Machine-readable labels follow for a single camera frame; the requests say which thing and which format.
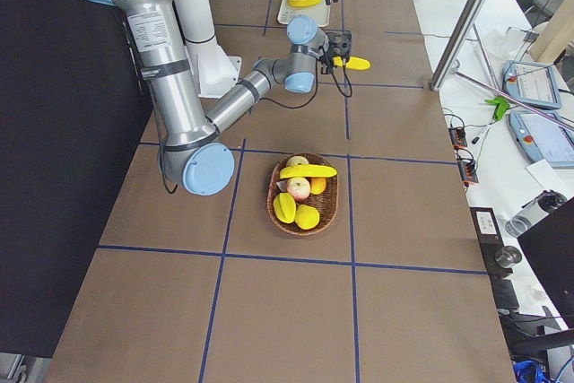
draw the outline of black monitor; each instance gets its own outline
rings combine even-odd
[[[520,235],[518,243],[554,306],[574,328],[574,198]]]

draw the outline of white tray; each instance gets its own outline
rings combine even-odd
[[[281,8],[279,8],[279,15],[277,21],[281,24],[288,24],[291,18],[296,15],[307,15],[317,23],[319,27],[325,27],[329,24],[329,14],[331,13],[331,6],[321,0],[320,4],[309,6],[306,8],[293,8],[289,6],[287,0],[281,0]]]

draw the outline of green clip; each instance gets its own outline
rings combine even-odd
[[[497,96],[494,99],[485,99],[484,101],[486,103],[490,103],[491,105],[496,105],[496,109],[492,115],[494,121],[500,121],[504,117],[506,111],[510,108],[509,102],[502,96]]]

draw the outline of brown basket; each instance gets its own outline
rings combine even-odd
[[[326,159],[317,154],[301,152],[298,154],[293,154],[293,156],[303,156],[309,161],[309,163],[315,165],[332,166]],[[281,190],[279,190],[279,187],[275,183],[281,181],[281,179],[279,178],[279,171],[285,167],[287,160],[289,160],[291,157],[292,156],[286,157],[285,159],[277,163],[277,165],[275,165],[275,168],[273,169],[273,173],[271,175],[271,181],[269,182],[269,190],[267,192],[267,212],[269,213],[269,217],[271,217],[272,222],[282,231],[298,236],[312,235],[314,233],[321,232],[335,218],[338,204],[338,187],[339,187],[339,181],[337,179],[338,175],[326,179],[326,190],[322,194],[309,195],[307,199],[298,203],[298,204],[310,205],[317,208],[320,214],[320,218],[319,218],[319,224],[316,227],[305,231],[301,229],[299,226],[297,226],[295,222],[291,224],[280,222],[277,219],[277,216],[275,215],[273,209],[273,200],[277,195],[279,195],[279,193],[281,193]]]

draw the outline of white table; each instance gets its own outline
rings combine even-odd
[[[465,2],[466,0],[414,0],[433,69],[448,42],[448,38],[439,36],[451,35]],[[515,0],[487,0],[475,24],[495,72],[502,75],[504,61],[515,58],[515,54],[509,51],[522,46],[522,43],[512,38],[512,35],[518,34],[518,30],[529,30],[529,22]],[[504,39],[503,35],[507,34],[508,28],[515,29]],[[472,30],[468,38],[475,39]],[[476,41],[469,40],[464,44],[458,60],[461,72],[491,85],[486,64]],[[526,53],[523,60],[532,61],[532,58]],[[561,89],[568,88],[560,76],[558,85]],[[574,118],[574,97],[566,93],[561,96],[563,108],[560,113],[567,118]],[[484,100],[492,97],[488,91],[454,75],[449,77],[440,89],[442,106],[451,109],[467,125],[485,125],[491,122],[494,107],[484,103]],[[460,126],[456,119],[453,120],[453,126]],[[475,158],[480,153],[477,172],[479,184],[469,187],[466,193],[468,204],[491,207],[497,216],[504,243],[518,247],[517,240],[504,231],[504,221],[517,213],[521,205],[537,196],[544,187],[526,170],[531,162],[518,149],[506,118],[492,125],[486,138],[482,139],[482,144],[481,142],[476,145],[470,144],[481,130],[481,127],[466,128],[468,150]],[[565,185],[562,190],[556,191],[563,193],[567,198],[572,197],[574,170],[554,171]],[[554,315],[558,315],[527,261],[523,260],[513,270],[514,274],[510,280],[517,294],[520,312],[543,316],[542,306],[546,306]]]

